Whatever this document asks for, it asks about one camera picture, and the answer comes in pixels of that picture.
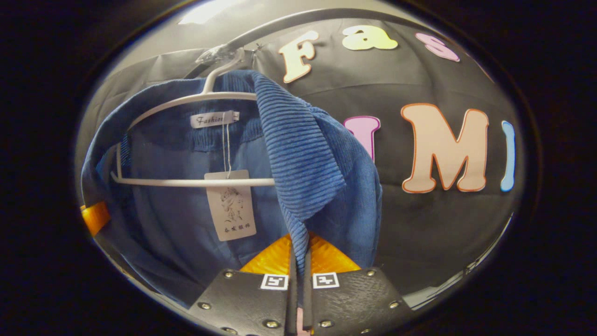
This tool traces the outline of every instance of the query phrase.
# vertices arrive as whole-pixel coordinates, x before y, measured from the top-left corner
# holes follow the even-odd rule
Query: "clothing label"
[[[201,113],[190,116],[190,126],[194,129],[232,124],[240,120],[241,113],[235,111]]]
[[[205,174],[206,180],[226,179],[228,172]],[[248,170],[233,170],[230,179],[248,179]],[[253,215],[251,187],[208,187],[207,201],[221,242],[257,233]]]

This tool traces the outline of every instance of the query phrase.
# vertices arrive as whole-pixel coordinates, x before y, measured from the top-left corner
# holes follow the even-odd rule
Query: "yellow letter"
[[[342,45],[350,50],[394,49],[398,46],[398,42],[390,39],[385,30],[375,26],[349,27],[342,34],[347,35]]]
[[[413,172],[402,183],[404,191],[428,193],[435,189],[436,182],[431,177],[434,159],[444,190],[452,187],[464,162],[466,170],[458,180],[458,190],[479,191],[485,188],[489,126],[485,113],[467,110],[458,139],[435,105],[410,104],[402,108],[401,114],[413,125],[414,132]]]
[[[286,65],[286,75],[284,83],[290,83],[311,71],[311,65],[304,64],[302,57],[313,59],[315,57],[315,48],[308,40],[314,41],[319,38],[319,34],[313,30],[306,32],[301,37],[288,43],[278,51],[284,57]]]

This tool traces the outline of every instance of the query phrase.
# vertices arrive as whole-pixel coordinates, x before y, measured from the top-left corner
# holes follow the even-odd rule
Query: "pink letter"
[[[446,45],[439,39],[423,33],[416,33],[414,36],[423,43],[425,43],[425,47],[427,47],[429,51],[436,54],[437,56],[444,59],[453,60],[454,62],[460,61],[458,55],[456,55],[455,52],[453,52],[452,50],[448,49],[448,47],[446,47]]]
[[[381,127],[381,122],[376,117],[363,115],[344,120],[346,127],[358,140],[375,162],[375,148],[373,146],[373,133]]]

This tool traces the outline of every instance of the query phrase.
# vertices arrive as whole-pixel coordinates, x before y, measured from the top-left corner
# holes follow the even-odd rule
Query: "blue corduroy jacket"
[[[320,235],[360,267],[373,264],[381,217],[381,185],[362,145],[325,111],[294,97],[255,71],[232,71],[214,91],[251,92],[257,101],[188,103],[144,119],[140,114],[201,92],[205,79],[172,80],[148,87],[103,120],[82,170],[84,202],[105,201],[111,221],[98,236],[141,277],[166,296],[190,306],[223,268],[239,269],[290,233],[300,274],[308,231]],[[229,125],[232,170],[273,178],[253,187],[257,234],[220,242],[204,188],[147,187],[102,178],[101,161],[122,142],[123,177],[202,179],[224,171],[222,128],[194,129],[191,115],[234,110]]]

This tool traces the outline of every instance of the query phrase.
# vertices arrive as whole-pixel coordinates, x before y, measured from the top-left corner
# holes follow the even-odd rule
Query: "screw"
[[[227,331],[227,332],[229,332],[229,333],[231,333],[231,334],[238,335],[238,332],[236,332],[236,330],[234,330],[234,329],[232,329],[232,328],[227,328],[227,327],[224,327],[224,328],[222,328],[222,330],[223,330],[223,331]]]
[[[265,322],[265,326],[268,327],[268,328],[275,329],[275,328],[277,328],[277,327],[280,326],[280,323],[278,323],[278,322],[276,322],[274,320],[269,320],[269,321]]]
[[[319,323],[319,325],[321,326],[321,328],[329,328],[331,326],[334,326],[334,322],[329,321],[329,320],[325,320],[325,321],[321,321]]]

